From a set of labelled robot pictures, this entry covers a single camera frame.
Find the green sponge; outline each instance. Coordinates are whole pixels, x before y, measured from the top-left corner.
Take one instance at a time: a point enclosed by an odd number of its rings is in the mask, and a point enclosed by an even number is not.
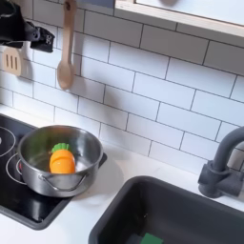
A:
[[[70,150],[70,145],[69,144],[66,144],[66,143],[59,143],[57,145],[55,145],[53,147],[53,149],[51,150],[52,153],[55,153],[56,151],[59,151],[59,150]]]
[[[152,234],[146,233],[140,244],[163,244],[164,241]]]

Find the wooden spatula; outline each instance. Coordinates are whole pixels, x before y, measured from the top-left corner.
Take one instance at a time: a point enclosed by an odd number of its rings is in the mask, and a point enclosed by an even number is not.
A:
[[[22,56],[18,49],[5,48],[3,52],[4,71],[20,76],[22,72]]]
[[[74,68],[71,63],[71,50],[73,38],[74,16],[76,13],[76,1],[66,0],[64,4],[65,20],[63,30],[62,60],[57,68],[57,80],[62,89],[71,87],[73,82]]]

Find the wall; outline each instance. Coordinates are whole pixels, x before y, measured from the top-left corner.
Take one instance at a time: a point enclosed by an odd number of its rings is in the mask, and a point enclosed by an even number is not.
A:
[[[19,1],[27,19],[55,34],[55,49],[46,54],[26,46],[21,78],[0,71],[1,103],[192,173],[214,158],[226,133],[244,125],[243,39],[79,4],[76,76],[61,91],[63,6]],[[230,161],[236,170],[241,149]]]

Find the pot rim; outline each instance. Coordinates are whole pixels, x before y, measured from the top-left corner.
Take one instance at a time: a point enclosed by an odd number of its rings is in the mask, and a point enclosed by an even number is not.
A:
[[[98,157],[98,159],[96,160],[96,162],[94,164],[92,164],[91,166],[89,166],[86,170],[83,170],[83,171],[80,171],[80,172],[75,172],[75,173],[50,173],[50,172],[44,172],[44,171],[41,171],[35,167],[33,167],[30,163],[28,163],[25,158],[22,156],[22,153],[21,153],[21,147],[22,147],[22,144],[24,143],[24,141],[29,137],[31,136],[32,134],[34,134],[36,131],[39,131],[39,130],[44,130],[46,128],[72,128],[72,129],[76,129],[76,130],[79,130],[81,132],[86,132],[88,133],[89,135],[91,135],[99,144],[100,146],[100,149],[101,149],[101,153]],[[95,166],[97,166],[99,164],[99,162],[101,161],[102,157],[103,157],[103,146],[102,146],[102,143],[100,142],[100,140],[98,140],[98,138],[96,136],[94,136],[92,133],[88,132],[88,131],[85,131],[83,129],[80,129],[80,128],[77,128],[77,127],[73,127],[73,126],[62,126],[62,125],[53,125],[53,126],[46,126],[46,127],[41,127],[41,128],[38,128],[36,130],[33,130],[29,133],[27,133],[26,135],[24,135],[24,137],[22,137],[22,139],[20,140],[19,144],[18,144],[18,149],[17,149],[17,152],[18,152],[18,155],[21,159],[21,162],[24,163],[27,167],[30,167],[32,170],[38,172],[38,173],[43,173],[44,175],[47,175],[47,176],[71,176],[71,175],[76,175],[76,174],[81,174],[81,173],[85,173],[86,171],[94,168]]]

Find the black faucet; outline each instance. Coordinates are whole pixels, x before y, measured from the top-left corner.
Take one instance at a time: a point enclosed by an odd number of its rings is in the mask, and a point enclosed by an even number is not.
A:
[[[225,136],[219,144],[214,160],[203,166],[199,176],[199,190],[209,198],[222,194],[239,196],[244,183],[244,172],[230,169],[227,164],[234,148],[244,141],[244,127]]]

